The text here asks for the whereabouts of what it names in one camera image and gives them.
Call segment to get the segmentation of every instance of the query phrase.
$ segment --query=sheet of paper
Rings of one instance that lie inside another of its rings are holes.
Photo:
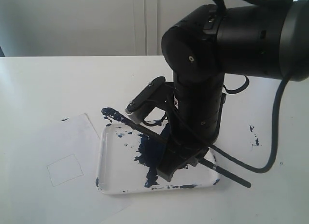
[[[86,114],[12,148],[8,183],[13,223],[98,224],[130,204],[98,191],[99,137]]]

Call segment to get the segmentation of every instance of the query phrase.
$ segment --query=white plastic tray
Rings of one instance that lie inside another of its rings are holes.
[[[152,128],[160,133],[163,126]],[[161,177],[157,184],[145,187],[149,167],[140,164],[136,157],[140,156],[141,136],[124,124],[112,124],[102,132],[101,148],[98,161],[96,185],[105,194],[141,193],[158,190],[189,189],[209,187],[219,182],[219,174],[201,164],[196,167],[177,170],[171,182]],[[205,159],[215,162],[211,151]]]

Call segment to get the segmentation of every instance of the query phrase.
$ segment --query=white table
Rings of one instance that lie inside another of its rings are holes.
[[[161,75],[172,80],[161,56],[1,58],[0,223],[9,223],[10,213],[6,195],[10,185],[3,180],[6,146],[84,112],[101,133],[106,124],[101,108],[123,112],[149,81]],[[269,154],[271,110],[279,81],[250,80],[245,92],[227,97],[216,145],[261,167]],[[242,82],[241,76],[227,75],[225,84],[234,89]],[[219,165],[249,180],[251,189],[222,178],[212,188],[134,194],[130,207],[102,223],[308,223],[308,89],[309,80],[287,86],[279,152],[270,172],[254,174],[217,155]],[[249,124],[255,126],[253,133]],[[252,147],[254,134],[261,146]]]

